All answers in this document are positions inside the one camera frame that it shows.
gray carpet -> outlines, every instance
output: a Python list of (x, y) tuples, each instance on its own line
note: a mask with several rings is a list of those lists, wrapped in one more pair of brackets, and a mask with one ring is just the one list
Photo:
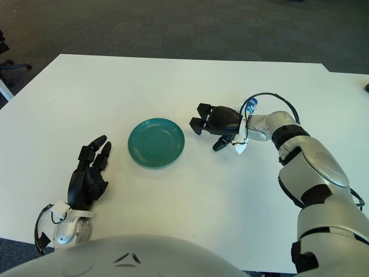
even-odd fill
[[(14, 94), (60, 53), (316, 62), (369, 74), (368, 11), (368, 0), (1, 0), (10, 50), (0, 61), (33, 66), (1, 73)], [(34, 246), (0, 243), (0, 271), (35, 256)]]

white table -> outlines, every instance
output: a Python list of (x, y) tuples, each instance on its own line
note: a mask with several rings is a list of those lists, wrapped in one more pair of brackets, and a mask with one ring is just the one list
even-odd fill
[[(295, 105), (304, 128), (369, 201), (369, 128), (361, 123), (369, 95), (322, 65), (60, 55), (0, 110), (0, 236), (33, 243), (40, 210), (66, 201), (81, 146), (106, 134), (110, 184), (93, 206), (92, 239), (169, 235), (240, 269), (295, 272), (290, 249), (299, 208), (278, 185), (274, 145), (252, 141), (240, 156), (230, 147), (214, 153), (217, 137), (189, 126), (200, 102), (235, 107), (265, 91)], [(256, 113), (281, 109), (265, 96)], [(127, 150), (131, 130), (153, 117), (173, 120), (186, 139), (163, 169), (139, 166)]]

robot forearm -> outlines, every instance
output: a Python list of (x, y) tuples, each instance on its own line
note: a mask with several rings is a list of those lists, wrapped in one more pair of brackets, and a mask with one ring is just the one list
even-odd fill
[(280, 186), (302, 208), (291, 251), (297, 271), (304, 272), (299, 276), (367, 276), (369, 220), (334, 157), (286, 112), (253, 116), (248, 127), (250, 138), (272, 139), (284, 166)]

chair leg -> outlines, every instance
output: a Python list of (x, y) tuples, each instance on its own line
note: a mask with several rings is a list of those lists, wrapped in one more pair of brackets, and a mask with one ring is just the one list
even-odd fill
[(0, 69), (2, 70), (12, 70), (12, 69), (18, 69), (18, 68), (27, 68), (32, 69), (32, 65), (22, 64), (22, 65), (0, 65)]
[(7, 86), (3, 83), (1, 79), (0, 79), (0, 92), (7, 101), (10, 101), (14, 97), (12, 92), (7, 88)]

black cable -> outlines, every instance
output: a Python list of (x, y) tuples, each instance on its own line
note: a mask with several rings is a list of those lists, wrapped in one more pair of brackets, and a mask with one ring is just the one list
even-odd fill
[[(300, 124), (300, 118), (299, 118), (299, 114), (298, 112), (296, 111), (295, 107), (289, 102), (287, 101), (286, 99), (284, 99), (282, 96), (276, 94), (276, 93), (271, 93), (271, 92), (261, 92), (261, 93), (257, 93), (257, 94), (254, 94), (252, 96), (250, 96), (249, 98), (247, 98), (245, 100), (245, 102), (243, 102), (241, 108), (240, 108), (240, 111), (239, 111), (239, 114), (242, 114), (242, 110), (244, 107), (247, 107), (247, 104), (248, 102), (254, 98), (254, 97), (257, 97), (257, 96), (260, 96), (260, 95), (272, 95), (280, 100), (282, 100), (284, 103), (287, 104), (287, 106), (291, 109), (292, 113), (293, 113), (293, 116), (295, 117), (295, 121)], [(246, 121), (246, 138), (248, 138), (248, 126), (247, 126), (247, 116), (246, 116), (246, 108), (244, 109), (244, 113), (245, 113), (245, 121)]]
[(51, 221), (53, 222), (53, 224), (59, 224), (61, 221), (55, 222), (54, 221), (54, 214), (51, 212)]
[(353, 197), (355, 197), (356, 199), (358, 199), (359, 203), (355, 203), (357, 207), (360, 208), (361, 211), (363, 211), (363, 207), (365, 206), (365, 202), (364, 200), (360, 197), (360, 195), (354, 191), (352, 188), (350, 188), (350, 192), (352, 194)]
[(42, 240), (45, 239), (45, 237), (43, 237), (43, 236), (45, 236), (45, 234), (43, 233), (43, 235), (39, 238), (39, 221), (40, 221), (41, 217), (43, 216), (43, 214), (45, 212), (47, 212), (52, 206), (53, 206), (53, 204), (49, 204), (49, 205), (47, 205), (46, 207), (44, 207), (42, 209), (42, 211), (39, 214), (39, 217), (36, 220), (36, 224), (35, 224), (35, 232), (34, 232), (35, 245), (36, 245), (37, 250), (39, 251), (39, 253), (41, 255), (45, 254), (44, 246), (42, 245), (42, 243), (43, 243)]

